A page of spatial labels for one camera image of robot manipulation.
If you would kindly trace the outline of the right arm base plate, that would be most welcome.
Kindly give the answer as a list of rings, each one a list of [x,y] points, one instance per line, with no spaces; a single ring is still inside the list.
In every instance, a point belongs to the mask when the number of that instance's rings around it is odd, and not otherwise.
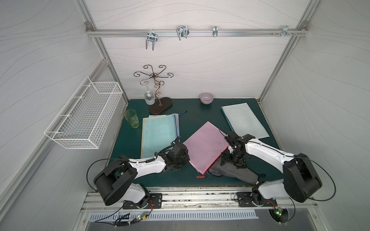
[[[265,199],[256,192],[237,192],[233,200],[238,203],[238,206],[241,208],[277,206],[275,199]]]

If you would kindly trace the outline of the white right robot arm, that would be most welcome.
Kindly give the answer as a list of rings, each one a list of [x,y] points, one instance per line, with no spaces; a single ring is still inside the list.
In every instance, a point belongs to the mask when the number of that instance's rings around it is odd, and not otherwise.
[[[283,179],[263,182],[261,174],[257,175],[255,186],[246,198],[261,207],[274,198],[288,198],[303,203],[322,187],[321,179],[314,168],[314,162],[305,154],[293,155],[283,152],[256,139],[250,134],[239,136],[235,132],[224,135],[229,147],[220,157],[220,167],[230,167],[229,174],[241,181],[247,179],[251,168],[247,160],[257,157],[283,174]]]

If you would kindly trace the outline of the grey blue microfibre cloth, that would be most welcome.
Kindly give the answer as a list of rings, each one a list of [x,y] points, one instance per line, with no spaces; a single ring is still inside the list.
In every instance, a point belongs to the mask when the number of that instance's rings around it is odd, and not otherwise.
[[[259,182],[259,176],[248,168],[237,168],[229,162],[221,165],[221,157],[210,166],[208,173],[217,177],[226,176],[236,178],[253,185]]]

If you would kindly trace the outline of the blue zipper document bag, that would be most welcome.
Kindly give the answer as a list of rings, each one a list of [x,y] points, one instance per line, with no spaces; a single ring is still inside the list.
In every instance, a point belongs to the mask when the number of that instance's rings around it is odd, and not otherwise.
[[[270,137],[247,103],[222,106],[221,111],[238,136],[250,134],[257,139]]]

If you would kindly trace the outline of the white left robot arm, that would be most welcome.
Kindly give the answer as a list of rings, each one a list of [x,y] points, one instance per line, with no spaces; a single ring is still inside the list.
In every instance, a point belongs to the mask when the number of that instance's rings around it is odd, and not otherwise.
[[[176,139],[153,157],[129,159],[120,156],[112,160],[94,178],[93,183],[106,206],[123,199],[138,208],[144,208],[149,202],[150,193],[145,186],[134,181],[146,175],[181,169],[189,161],[188,148]]]

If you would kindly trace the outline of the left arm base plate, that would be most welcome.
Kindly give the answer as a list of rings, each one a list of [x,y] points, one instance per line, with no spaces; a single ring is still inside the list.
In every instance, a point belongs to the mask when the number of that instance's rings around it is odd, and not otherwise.
[[[134,203],[131,201],[124,201],[123,209],[159,209],[162,207],[162,194],[150,193],[149,196],[144,197],[140,202]]]

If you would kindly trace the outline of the pink mesh document bag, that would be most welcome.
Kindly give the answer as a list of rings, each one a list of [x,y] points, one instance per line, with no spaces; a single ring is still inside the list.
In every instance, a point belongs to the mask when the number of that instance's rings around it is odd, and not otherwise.
[[[184,145],[188,149],[190,164],[201,175],[206,173],[228,147],[225,134],[209,121],[191,135]]]

